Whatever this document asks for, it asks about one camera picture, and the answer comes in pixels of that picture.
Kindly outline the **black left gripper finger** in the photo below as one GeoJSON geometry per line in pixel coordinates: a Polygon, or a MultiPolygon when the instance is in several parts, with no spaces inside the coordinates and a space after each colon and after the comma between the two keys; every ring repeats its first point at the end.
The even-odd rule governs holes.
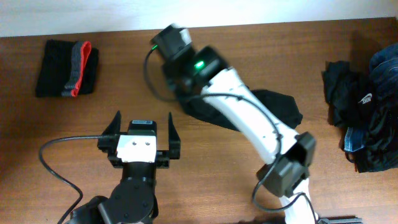
{"type": "Polygon", "coordinates": [[[168,118],[168,132],[169,132],[169,158],[180,159],[181,140],[174,126],[171,113],[169,113],[169,118],[168,118]]]}
{"type": "Polygon", "coordinates": [[[98,140],[98,149],[115,149],[117,146],[117,135],[121,130],[121,112],[117,111],[114,118],[103,131],[103,136],[109,136],[109,138],[101,138],[98,140]]]}

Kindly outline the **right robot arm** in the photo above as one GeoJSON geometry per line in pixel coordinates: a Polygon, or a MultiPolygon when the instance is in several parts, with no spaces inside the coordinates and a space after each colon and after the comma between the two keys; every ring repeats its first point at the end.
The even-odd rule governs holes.
{"type": "Polygon", "coordinates": [[[264,212],[284,212],[286,223],[317,223],[308,188],[314,137],[299,134],[274,115],[214,48],[196,51],[188,29],[171,24],[151,44],[164,61],[162,71],[174,97],[162,96],[146,80],[153,95],[166,102],[201,100],[210,105],[251,142],[264,161],[251,202],[264,212]]]}

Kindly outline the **black t-shirt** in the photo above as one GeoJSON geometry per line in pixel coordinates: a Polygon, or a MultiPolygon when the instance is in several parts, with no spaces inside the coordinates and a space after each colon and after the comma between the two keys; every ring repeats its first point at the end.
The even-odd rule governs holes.
{"type": "MultiPolygon", "coordinates": [[[[269,90],[251,90],[251,93],[280,121],[295,129],[301,124],[303,115],[293,96],[284,95],[269,90]]],[[[206,123],[214,124],[222,128],[238,131],[238,129],[218,110],[205,103],[202,99],[195,99],[191,101],[180,101],[185,114],[204,121],[206,123]]]]}

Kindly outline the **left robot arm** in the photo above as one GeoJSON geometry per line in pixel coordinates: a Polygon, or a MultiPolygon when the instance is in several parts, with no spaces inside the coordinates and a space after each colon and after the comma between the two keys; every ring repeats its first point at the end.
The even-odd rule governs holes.
{"type": "Polygon", "coordinates": [[[114,168],[122,170],[120,183],[109,197],[95,196],[74,209],[69,223],[152,223],[159,214],[156,171],[180,158],[181,140],[171,117],[168,140],[167,150],[157,148],[157,123],[151,120],[132,120],[122,132],[121,114],[116,113],[97,147],[114,168]]]}

